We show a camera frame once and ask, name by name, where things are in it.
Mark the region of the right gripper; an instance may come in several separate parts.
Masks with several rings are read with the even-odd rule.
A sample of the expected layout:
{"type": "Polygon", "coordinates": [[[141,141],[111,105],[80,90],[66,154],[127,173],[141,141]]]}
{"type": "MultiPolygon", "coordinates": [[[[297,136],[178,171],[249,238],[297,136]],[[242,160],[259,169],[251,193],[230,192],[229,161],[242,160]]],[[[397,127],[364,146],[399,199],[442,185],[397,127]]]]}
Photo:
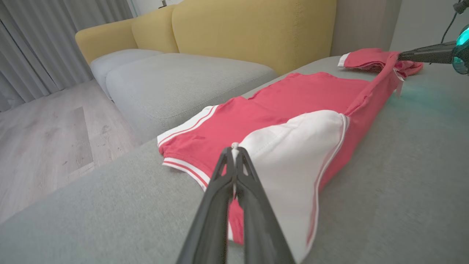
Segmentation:
{"type": "Polygon", "coordinates": [[[466,25],[456,41],[419,47],[401,52],[399,61],[452,64],[453,69],[462,75],[469,73],[469,25],[466,25]]]}

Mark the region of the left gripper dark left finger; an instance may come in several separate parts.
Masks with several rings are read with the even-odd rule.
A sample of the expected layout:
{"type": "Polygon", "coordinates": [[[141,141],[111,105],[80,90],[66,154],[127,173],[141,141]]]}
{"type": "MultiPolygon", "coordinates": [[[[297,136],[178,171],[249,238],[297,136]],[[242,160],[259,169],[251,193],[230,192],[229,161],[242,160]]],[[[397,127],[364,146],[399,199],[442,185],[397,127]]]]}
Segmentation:
{"type": "Polygon", "coordinates": [[[235,172],[232,148],[222,152],[195,214],[177,264],[224,264],[227,254],[228,211],[235,172]]]}

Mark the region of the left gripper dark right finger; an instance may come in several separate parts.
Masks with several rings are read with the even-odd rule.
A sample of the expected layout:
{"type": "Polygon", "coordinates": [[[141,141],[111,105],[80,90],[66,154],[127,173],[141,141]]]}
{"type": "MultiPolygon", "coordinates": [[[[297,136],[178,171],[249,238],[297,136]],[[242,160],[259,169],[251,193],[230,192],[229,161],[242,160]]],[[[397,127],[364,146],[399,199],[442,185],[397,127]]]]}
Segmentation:
{"type": "Polygon", "coordinates": [[[294,264],[288,243],[248,152],[238,147],[234,181],[244,212],[246,264],[294,264]]]}

